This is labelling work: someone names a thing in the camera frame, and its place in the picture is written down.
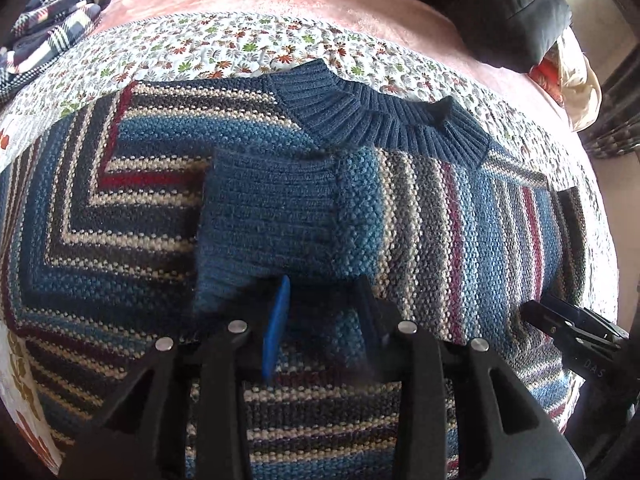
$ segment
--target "striped knitted sweater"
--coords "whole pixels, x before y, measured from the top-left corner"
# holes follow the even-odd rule
[[[564,408],[570,377],[517,308],[548,289],[579,297],[577,193],[551,191],[452,98],[406,102],[322,60],[136,82],[60,120],[0,180],[0,300],[61,449],[156,338],[197,337],[283,273],[367,274],[403,317],[487,338],[550,416]],[[300,302],[276,386],[245,391],[254,476],[384,478],[399,385],[349,386],[356,315]]]

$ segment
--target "plaid shirt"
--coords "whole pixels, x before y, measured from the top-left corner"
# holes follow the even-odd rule
[[[0,55],[0,104],[92,30],[111,0],[31,0]]]

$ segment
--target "cushion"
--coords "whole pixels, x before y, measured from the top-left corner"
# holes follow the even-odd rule
[[[445,14],[475,57],[529,73],[571,22],[565,0],[455,0]]]

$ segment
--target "silver bolt head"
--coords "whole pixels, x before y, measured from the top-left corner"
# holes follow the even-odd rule
[[[174,340],[170,337],[161,337],[160,339],[158,339],[158,341],[156,341],[156,350],[158,350],[159,352],[167,352],[173,347]]]
[[[489,342],[481,337],[476,337],[471,340],[471,348],[476,352],[486,352],[489,349]]]
[[[247,325],[247,323],[242,319],[235,319],[226,327],[226,329],[229,330],[229,332],[231,332],[232,334],[241,334],[243,332],[246,332],[248,328],[249,325]]]
[[[418,326],[413,321],[404,320],[398,323],[398,331],[403,334],[415,334],[418,332]]]

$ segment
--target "wall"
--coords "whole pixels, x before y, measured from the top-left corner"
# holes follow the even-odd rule
[[[618,323],[629,330],[640,278],[640,161],[635,153],[592,160],[618,256]]]
[[[567,0],[575,37],[600,83],[636,46],[637,40],[613,0]]]

